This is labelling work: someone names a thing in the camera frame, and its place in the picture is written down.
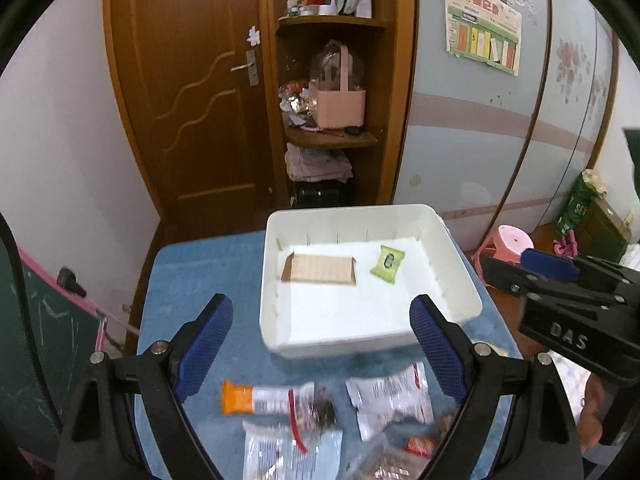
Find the person's right hand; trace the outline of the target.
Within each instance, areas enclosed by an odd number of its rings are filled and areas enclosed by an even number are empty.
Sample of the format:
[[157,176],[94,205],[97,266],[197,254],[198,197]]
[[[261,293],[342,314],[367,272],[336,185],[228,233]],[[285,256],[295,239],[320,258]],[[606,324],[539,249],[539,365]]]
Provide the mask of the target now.
[[580,449],[583,453],[596,446],[602,437],[599,410],[604,401],[605,390],[601,379],[592,374],[586,383],[584,406],[577,423]]

